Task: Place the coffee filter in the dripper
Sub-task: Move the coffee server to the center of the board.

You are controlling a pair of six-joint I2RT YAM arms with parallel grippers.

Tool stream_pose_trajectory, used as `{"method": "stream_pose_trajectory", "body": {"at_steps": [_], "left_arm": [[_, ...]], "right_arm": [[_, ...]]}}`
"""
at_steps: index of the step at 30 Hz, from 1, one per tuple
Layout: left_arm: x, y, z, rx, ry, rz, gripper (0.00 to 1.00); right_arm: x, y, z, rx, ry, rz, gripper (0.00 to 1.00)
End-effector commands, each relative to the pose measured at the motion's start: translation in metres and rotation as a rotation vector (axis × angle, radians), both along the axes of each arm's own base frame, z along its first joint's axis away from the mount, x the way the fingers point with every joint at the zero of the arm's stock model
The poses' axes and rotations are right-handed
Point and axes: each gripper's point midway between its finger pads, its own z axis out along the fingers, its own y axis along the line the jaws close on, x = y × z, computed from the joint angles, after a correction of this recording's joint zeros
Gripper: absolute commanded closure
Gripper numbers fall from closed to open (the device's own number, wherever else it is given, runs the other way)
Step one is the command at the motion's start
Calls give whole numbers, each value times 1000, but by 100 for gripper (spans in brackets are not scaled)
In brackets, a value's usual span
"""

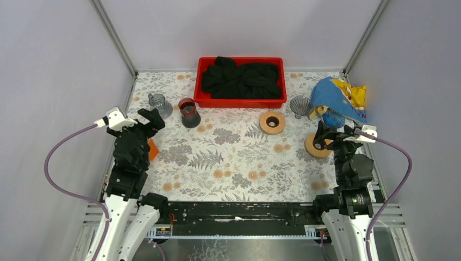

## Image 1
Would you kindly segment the blue glass dripper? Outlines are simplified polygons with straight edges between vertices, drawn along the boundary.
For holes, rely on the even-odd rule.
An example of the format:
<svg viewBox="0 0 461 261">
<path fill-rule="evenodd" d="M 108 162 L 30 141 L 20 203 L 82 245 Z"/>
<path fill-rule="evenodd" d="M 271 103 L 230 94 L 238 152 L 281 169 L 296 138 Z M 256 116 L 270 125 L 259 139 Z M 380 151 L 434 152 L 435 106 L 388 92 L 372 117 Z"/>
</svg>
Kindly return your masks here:
<svg viewBox="0 0 461 261">
<path fill-rule="evenodd" d="M 322 120 L 328 127 L 335 129 L 343 128 L 345 125 L 345 117 L 330 109 L 322 115 Z"/>
</svg>

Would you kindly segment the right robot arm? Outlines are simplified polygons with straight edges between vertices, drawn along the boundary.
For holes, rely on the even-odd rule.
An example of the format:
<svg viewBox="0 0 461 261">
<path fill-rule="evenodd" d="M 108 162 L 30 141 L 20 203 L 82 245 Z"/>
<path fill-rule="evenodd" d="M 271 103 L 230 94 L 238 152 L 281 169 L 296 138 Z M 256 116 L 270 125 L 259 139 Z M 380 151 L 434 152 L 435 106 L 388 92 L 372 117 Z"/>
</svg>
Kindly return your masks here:
<svg viewBox="0 0 461 261">
<path fill-rule="evenodd" d="M 345 126 L 339 132 L 319 121 L 313 146 L 333 151 L 337 186 L 331 194 L 316 196 L 312 217 L 326 225 L 338 260 L 378 260 L 368 189 L 373 160 L 356 153 L 361 144 L 352 141 L 353 136 L 354 128 Z"/>
</svg>

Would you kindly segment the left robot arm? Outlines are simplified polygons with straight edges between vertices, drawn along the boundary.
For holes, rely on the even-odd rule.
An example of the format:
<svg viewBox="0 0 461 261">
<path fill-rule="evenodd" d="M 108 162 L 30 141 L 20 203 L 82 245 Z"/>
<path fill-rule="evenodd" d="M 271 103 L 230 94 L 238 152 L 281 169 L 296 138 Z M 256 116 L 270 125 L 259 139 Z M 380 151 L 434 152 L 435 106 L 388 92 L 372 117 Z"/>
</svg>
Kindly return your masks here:
<svg viewBox="0 0 461 261">
<path fill-rule="evenodd" d="M 165 127 L 157 109 L 139 109 L 142 123 L 115 107 L 104 118 L 107 133 L 115 137 L 114 165 L 105 189 L 103 216 L 85 260 L 132 260 L 155 223 L 169 215 L 168 199 L 141 191 L 150 165 L 149 141 Z"/>
</svg>

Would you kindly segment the orange coffee filter box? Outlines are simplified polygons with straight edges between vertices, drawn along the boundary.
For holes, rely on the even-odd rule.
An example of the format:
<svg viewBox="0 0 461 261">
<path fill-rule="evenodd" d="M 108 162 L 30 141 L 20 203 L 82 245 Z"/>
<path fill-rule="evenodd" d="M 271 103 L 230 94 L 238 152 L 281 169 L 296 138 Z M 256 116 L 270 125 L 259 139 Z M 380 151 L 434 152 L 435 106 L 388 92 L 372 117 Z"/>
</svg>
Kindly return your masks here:
<svg viewBox="0 0 461 261">
<path fill-rule="evenodd" d="M 156 158 L 156 156 L 158 155 L 159 153 L 159 150 L 156 146 L 156 144 L 154 143 L 153 139 L 150 138 L 148 140 L 148 145 L 149 145 L 149 153 L 148 153 L 148 158 L 149 158 L 149 161 L 152 162 L 154 161 L 154 159 Z"/>
</svg>

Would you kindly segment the dark red glass carafe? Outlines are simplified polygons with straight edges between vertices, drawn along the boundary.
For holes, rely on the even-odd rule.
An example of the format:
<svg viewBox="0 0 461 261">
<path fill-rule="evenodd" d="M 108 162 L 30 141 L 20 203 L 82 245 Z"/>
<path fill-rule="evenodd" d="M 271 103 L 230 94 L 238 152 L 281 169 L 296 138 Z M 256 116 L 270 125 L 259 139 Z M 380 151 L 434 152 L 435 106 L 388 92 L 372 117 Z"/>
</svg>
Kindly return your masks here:
<svg viewBox="0 0 461 261">
<path fill-rule="evenodd" d="M 181 99 L 178 102 L 178 107 L 182 115 L 182 124 L 184 127 L 195 128 L 200 124 L 201 117 L 192 98 Z"/>
</svg>

